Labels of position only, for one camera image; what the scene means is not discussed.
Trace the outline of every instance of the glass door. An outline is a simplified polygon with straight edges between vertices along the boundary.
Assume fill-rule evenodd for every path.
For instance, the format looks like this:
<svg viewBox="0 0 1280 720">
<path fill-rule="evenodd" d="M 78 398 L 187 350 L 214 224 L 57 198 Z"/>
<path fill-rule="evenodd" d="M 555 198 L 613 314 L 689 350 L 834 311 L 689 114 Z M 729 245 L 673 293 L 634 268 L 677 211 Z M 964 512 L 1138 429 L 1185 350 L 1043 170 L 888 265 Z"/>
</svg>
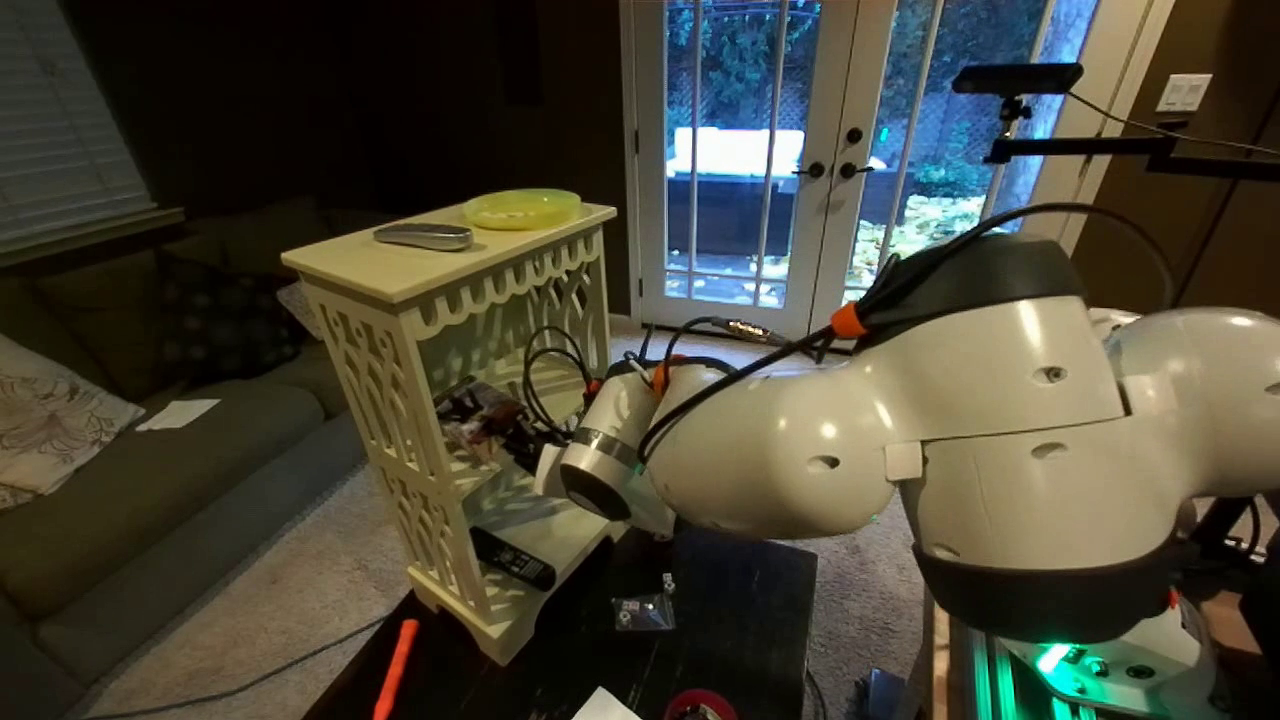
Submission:
<svg viewBox="0 0 1280 720">
<path fill-rule="evenodd" d="M 888 0 L 670 0 L 641 100 L 641 314 L 746 314 L 804 333 L 817 293 L 848 69 L 877 94 Z"/>
<path fill-rule="evenodd" d="M 985 163 L 1000 100 L 957 94 L 952 75 L 964 62 L 1081 59 L 1075 92 L 1126 114 L 1120 81 L 1146 75 L 1169 6 L 1171 0 L 641 4 L 627 52 L 641 57 L 627 75 L 627 105 L 641 106 L 638 314 L 746 314 L 795 334 L 857 298 L 888 255 L 952 238 L 990 211 L 1094 198 L 1106 159 Z M 1033 94 L 1033 119 L 1016 132 L 1106 127 L 1088 105 Z"/>
<path fill-rule="evenodd" d="M 896 0 L 888 71 L 873 124 L 873 156 L 835 187 L 846 211 L 827 215 L 817 279 L 817 319 L 869 293 L 888 255 L 914 255 L 974 226 L 981 215 L 1066 198 L 1071 159 L 985 163 L 1000 135 L 996 94 L 957 94 L 964 62 L 1084 62 L 1100 100 L 1117 94 L 1126 62 L 1117 52 L 1138 45 L 1146 4 L 1120 0 Z M 1033 119 L 1016 135 L 1051 135 L 1071 106 L 1066 94 L 1027 94 Z"/>
</svg>

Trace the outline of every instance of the black table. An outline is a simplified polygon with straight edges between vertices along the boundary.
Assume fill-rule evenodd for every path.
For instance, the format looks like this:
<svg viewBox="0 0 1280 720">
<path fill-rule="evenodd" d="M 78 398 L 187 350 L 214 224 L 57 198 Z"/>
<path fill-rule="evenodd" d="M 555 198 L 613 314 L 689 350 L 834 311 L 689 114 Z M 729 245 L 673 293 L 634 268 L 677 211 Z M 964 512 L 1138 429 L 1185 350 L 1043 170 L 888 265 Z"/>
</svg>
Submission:
<svg viewBox="0 0 1280 720">
<path fill-rule="evenodd" d="M 613 626 L 613 596 L 660 590 L 677 574 L 677 632 L 634 637 Z M 451 617 L 408 596 L 310 717 L 368 717 L 406 617 L 422 637 L 406 668 L 395 717 L 573 717 L 593 687 L 634 711 L 663 717 L 684 687 L 714 687 L 740 717 L 795 720 L 804 711 L 804 648 L 817 555 L 780 542 L 681 528 L 677 542 L 627 531 L 600 547 L 547 599 L 532 644 L 508 664 L 478 651 Z"/>
</svg>

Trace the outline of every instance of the red object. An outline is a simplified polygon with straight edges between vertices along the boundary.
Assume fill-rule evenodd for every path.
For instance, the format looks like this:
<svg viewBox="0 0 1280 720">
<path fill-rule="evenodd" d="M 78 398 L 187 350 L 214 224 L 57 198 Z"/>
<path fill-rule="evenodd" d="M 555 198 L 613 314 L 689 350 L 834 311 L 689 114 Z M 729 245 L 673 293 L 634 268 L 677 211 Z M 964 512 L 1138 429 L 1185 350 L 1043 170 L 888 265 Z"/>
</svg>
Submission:
<svg viewBox="0 0 1280 720">
<path fill-rule="evenodd" d="M 859 334 L 869 334 L 869 325 L 859 319 L 857 303 L 842 303 L 842 307 L 834 311 L 834 333 L 835 333 L 842 339 L 859 339 Z"/>
<path fill-rule="evenodd" d="M 408 617 L 408 620 L 401 620 L 401 641 L 395 641 L 391 664 L 385 671 L 385 687 L 375 692 L 372 720 L 387 720 L 395 711 L 395 694 L 401 694 L 412 641 L 415 641 L 415 620 Z"/>
<path fill-rule="evenodd" d="M 704 720 L 704 717 L 737 720 L 734 703 L 714 687 L 689 687 L 689 692 L 673 694 L 673 703 L 663 711 L 663 720 Z"/>
</svg>

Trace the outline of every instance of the white plastic casing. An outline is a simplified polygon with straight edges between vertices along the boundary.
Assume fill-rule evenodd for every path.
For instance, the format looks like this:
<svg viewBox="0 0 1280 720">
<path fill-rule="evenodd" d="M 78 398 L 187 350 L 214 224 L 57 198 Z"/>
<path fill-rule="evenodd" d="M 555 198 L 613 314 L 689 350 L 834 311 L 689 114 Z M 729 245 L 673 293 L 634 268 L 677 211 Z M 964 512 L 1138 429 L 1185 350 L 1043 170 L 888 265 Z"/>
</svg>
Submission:
<svg viewBox="0 0 1280 720">
<path fill-rule="evenodd" d="M 1161 423 L 1188 464 L 1185 496 L 1251 496 L 1280 482 L 1280 319 L 1179 307 L 1114 333 L 1132 417 Z"/>
<path fill-rule="evenodd" d="M 595 391 L 580 431 L 569 440 L 561 456 L 561 475 L 578 473 L 585 478 L 613 487 L 626 500 L 621 487 L 641 464 L 638 443 L 649 431 L 653 411 L 655 411 L 655 389 L 649 389 L 641 373 L 613 374 Z"/>
<path fill-rule="evenodd" d="M 915 542 L 974 568 L 1109 568 L 1161 547 L 1179 460 L 1130 419 L 929 443 Z"/>
<path fill-rule="evenodd" d="M 869 523 L 892 478 L 915 478 L 905 452 L 923 440 L 1100 423 L 1120 411 L 1084 303 L 1019 298 L 929 319 L 817 374 L 729 389 L 677 423 L 649 473 L 689 519 L 750 534 L 835 534 Z M 957 528 L 985 523 L 981 517 L 957 517 Z"/>
</svg>

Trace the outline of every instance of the table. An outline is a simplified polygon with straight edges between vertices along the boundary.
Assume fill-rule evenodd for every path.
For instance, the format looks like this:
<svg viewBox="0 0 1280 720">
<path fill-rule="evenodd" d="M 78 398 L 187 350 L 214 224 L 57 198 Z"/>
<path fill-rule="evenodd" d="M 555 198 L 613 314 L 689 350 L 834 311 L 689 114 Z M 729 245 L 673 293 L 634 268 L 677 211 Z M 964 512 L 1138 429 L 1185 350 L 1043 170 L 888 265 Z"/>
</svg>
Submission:
<svg viewBox="0 0 1280 720">
<path fill-rule="evenodd" d="M 555 226 L 478 226 L 468 250 L 381 245 L 363 226 L 282 255 L 301 270 L 326 328 L 368 464 L 401 519 L 415 596 L 466 620 L 495 664 L 529 644 L 537 612 L 609 523 L 537 496 L 529 473 L 504 456 L 449 456 L 438 398 L 468 378 L 492 389 L 519 378 L 524 339 L 544 325 L 578 334 L 593 373 L 609 362 L 605 221 L 613 215 L 605 202 L 585 202 Z M 408 221 L 460 224 L 460 207 Z M 561 583 L 532 590 L 486 568 L 473 523 L 553 563 Z"/>
<path fill-rule="evenodd" d="M 655 590 L 677 570 L 677 632 L 626 637 L 613 596 Z M 401 617 L 422 617 L 395 717 L 573 717 L 595 683 L 641 717 L 663 717 L 681 687 L 718 687 L 746 717 L 799 720 L 817 555 L 784 542 L 681 528 L 677 542 L 627 531 L 600 547 L 544 609 L 532 644 L 508 664 L 412 596 L 359 648 L 310 717 L 368 717 Z"/>
</svg>

